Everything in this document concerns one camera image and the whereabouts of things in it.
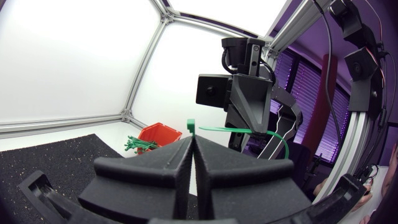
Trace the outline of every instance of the green cable tie bundle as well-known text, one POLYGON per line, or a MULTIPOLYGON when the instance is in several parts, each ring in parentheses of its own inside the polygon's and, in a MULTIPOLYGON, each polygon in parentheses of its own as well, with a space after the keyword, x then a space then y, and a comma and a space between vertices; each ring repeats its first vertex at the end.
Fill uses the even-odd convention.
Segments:
POLYGON ((129 140, 127 140, 127 144, 124 145, 127 146, 127 148, 125 148, 125 151, 129 149, 140 148, 141 152, 146 152, 146 150, 148 149, 156 149, 159 147, 159 145, 155 141, 143 141, 132 136, 128 136, 128 138, 129 140))

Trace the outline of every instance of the red bin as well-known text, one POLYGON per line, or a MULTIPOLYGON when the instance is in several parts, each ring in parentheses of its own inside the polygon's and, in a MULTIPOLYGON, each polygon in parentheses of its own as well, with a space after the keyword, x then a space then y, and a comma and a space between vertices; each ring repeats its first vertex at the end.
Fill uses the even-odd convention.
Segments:
MULTIPOLYGON (((155 141, 159 147, 180 140, 182 132, 174 130, 162 123, 156 123, 141 130, 138 139, 143 141, 155 141)), ((138 154, 142 154, 142 149, 137 149, 138 154)))

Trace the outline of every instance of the speckled black mat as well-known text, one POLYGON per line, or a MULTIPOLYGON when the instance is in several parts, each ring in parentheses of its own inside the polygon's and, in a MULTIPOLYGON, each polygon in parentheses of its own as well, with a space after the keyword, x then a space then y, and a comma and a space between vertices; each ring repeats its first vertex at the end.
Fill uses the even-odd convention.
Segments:
MULTIPOLYGON (((121 157, 95 134, 40 146, 0 152, 0 223, 45 223, 18 185, 35 170, 52 187, 78 204, 77 197, 94 178, 99 156, 121 157)), ((189 195, 188 219, 198 219, 197 197, 189 195)))

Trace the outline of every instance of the white wall panel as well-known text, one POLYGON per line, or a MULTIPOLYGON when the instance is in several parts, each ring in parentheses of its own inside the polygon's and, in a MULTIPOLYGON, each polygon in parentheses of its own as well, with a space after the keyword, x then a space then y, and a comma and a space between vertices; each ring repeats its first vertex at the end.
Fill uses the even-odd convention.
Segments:
POLYGON ((292 0, 169 0, 176 11, 208 17, 269 35, 292 0))
POLYGON ((0 123, 119 113, 159 22, 150 0, 7 0, 0 123))
POLYGON ((228 145, 229 133, 199 130, 223 127, 222 108, 197 105, 199 74, 228 74, 221 65, 222 35, 185 24, 168 25, 144 74, 132 106, 135 118, 147 125, 164 123, 189 135, 187 119, 196 122, 197 134, 228 145))

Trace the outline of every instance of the window blind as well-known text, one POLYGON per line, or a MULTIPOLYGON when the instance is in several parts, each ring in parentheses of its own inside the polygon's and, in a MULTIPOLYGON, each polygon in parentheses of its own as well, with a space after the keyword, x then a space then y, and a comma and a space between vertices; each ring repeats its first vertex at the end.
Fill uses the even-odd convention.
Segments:
POLYGON ((320 83, 320 72, 303 62, 298 64, 292 95, 303 113, 303 123, 298 128, 294 142, 301 144, 310 122, 320 83))
MULTIPOLYGON (((346 130, 349 111, 349 97, 343 93, 340 88, 335 89, 335 96, 333 98, 333 109, 336 113, 337 123, 340 129, 340 137, 343 138, 346 130)), ((338 152, 338 140, 335 122, 331 113, 329 114, 328 122, 323 133, 322 140, 315 153, 319 156, 322 153, 322 159, 329 163, 334 163, 338 152)))
MULTIPOLYGON (((287 82, 290 77, 290 72, 292 71, 294 62, 294 56, 289 52, 282 52, 279 57, 275 67, 275 76, 278 79, 279 86, 286 89, 287 82)), ((270 111, 277 114, 279 110, 280 104, 274 100, 271 100, 271 108, 270 111)))

